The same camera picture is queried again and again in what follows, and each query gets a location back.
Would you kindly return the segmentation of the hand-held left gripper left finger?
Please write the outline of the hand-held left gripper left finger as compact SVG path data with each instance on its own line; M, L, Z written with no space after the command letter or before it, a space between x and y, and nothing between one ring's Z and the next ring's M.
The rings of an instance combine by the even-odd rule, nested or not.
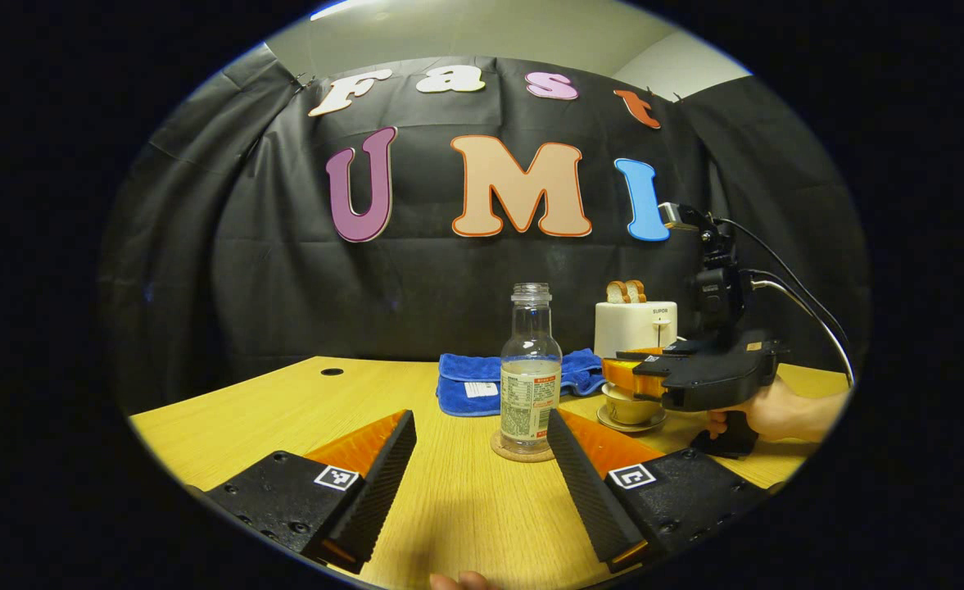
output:
M305 455L268 453L201 495L306 559L358 574L415 444L413 411L402 410Z

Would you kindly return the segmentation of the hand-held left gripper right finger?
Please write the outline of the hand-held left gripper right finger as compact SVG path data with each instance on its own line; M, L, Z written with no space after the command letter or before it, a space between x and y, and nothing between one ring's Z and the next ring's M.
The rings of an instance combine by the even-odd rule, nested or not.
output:
M550 412L546 439L591 546L613 574L684 552L769 497L706 453L661 453L561 408Z

